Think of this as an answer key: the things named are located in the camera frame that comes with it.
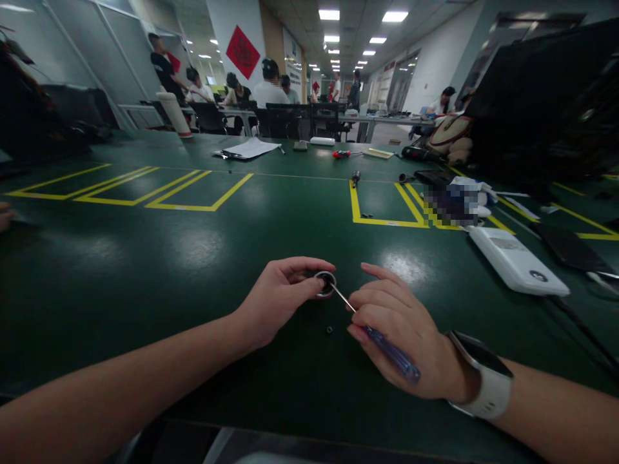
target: red screwdriver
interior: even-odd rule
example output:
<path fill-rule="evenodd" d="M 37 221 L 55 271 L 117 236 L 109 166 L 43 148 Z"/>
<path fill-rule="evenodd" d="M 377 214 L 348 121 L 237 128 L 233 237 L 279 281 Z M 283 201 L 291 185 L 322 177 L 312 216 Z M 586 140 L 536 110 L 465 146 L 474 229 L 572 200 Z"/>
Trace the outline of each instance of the red screwdriver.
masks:
<path fill-rule="evenodd" d="M 354 155 L 356 153 L 362 153 L 362 151 L 344 151 L 338 150 L 333 152 L 333 158 L 348 158 L 350 155 Z"/>

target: metal ring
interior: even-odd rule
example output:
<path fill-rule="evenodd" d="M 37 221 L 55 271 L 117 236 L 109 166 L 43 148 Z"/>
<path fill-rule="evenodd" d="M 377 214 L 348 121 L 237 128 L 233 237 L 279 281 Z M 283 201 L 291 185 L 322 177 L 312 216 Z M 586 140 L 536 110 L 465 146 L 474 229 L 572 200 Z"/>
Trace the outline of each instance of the metal ring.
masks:
<path fill-rule="evenodd" d="M 333 294 L 333 287 L 329 285 L 331 282 L 333 285 L 337 285 L 337 280 L 335 280 L 335 276 L 331 274 L 329 271 L 320 271 L 314 274 L 315 278 L 320 278 L 324 280 L 324 287 L 317 293 L 316 296 L 319 298 L 326 298 L 327 296 L 331 296 Z"/>

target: green workbench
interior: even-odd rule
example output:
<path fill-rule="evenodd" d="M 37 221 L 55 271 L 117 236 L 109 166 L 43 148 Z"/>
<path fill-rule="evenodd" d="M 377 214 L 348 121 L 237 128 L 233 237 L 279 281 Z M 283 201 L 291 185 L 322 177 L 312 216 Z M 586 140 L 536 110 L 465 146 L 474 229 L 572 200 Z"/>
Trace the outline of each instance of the green workbench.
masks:
<path fill-rule="evenodd" d="M 0 198 L 22 219 L 0 236 L 1 395 L 18 396 L 228 314 L 269 260 L 295 255 L 334 263 L 345 294 L 370 280 L 361 261 L 387 267 L 441 331 L 458 329 L 501 356 L 619 394 L 603 358 L 563 314 L 509 290 L 464 232 L 429 221 L 419 204 L 422 185 L 394 184 L 401 172 L 435 165 L 367 155 L 335 160 L 333 148 L 294 152 L 287 140 L 285 155 L 275 150 L 248 162 L 212 156 L 244 140 L 117 133 L 89 155 L 0 182 L 1 193 L 17 192 Z M 353 170 L 362 172 L 355 192 Z M 619 235 L 598 227 L 619 216 L 616 205 L 596 203 L 586 186 L 570 188 L 583 195 L 556 187 L 561 205 L 590 222 L 565 211 L 548 221 L 607 235 L 587 243 L 619 269 Z M 499 208 L 488 225 L 515 232 L 571 288 L 570 304 L 619 354 L 616 301 L 557 266 L 522 227 L 527 219 Z M 349 322 L 338 298 L 307 303 L 273 343 L 165 416 L 462 461 L 536 459 L 485 422 L 383 380 L 346 332 Z"/>

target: white watch strap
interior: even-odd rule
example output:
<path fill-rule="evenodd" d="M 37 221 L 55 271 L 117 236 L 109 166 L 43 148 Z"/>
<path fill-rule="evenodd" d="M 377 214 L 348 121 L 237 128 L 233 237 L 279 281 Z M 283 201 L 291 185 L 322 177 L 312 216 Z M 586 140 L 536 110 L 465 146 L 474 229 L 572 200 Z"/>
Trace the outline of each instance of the white watch strap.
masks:
<path fill-rule="evenodd" d="M 479 373 L 482 376 L 482 386 L 477 398 L 466 405 L 449 404 L 470 416 L 495 419 L 507 409 L 511 397 L 511 379 L 486 367 L 479 369 Z"/>

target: blue screwdriver handle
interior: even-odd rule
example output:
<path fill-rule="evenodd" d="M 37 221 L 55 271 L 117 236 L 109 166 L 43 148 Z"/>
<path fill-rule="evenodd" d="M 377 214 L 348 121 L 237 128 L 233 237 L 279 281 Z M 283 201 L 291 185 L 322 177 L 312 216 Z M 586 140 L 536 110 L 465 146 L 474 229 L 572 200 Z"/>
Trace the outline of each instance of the blue screwdriver handle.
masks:
<path fill-rule="evenodd" d="M 378 348 L 383 352 L 387 359 L 395 366 L 400 374 L 411 384 L 416 385 L 421 379 L 421 372 L 417 369 L 417 366 L 413 364 L 411 358 L 393 345 L 385 336 L 376 329 L 370 327 L 364 327 L 370 339 L 376 344 Z"/>

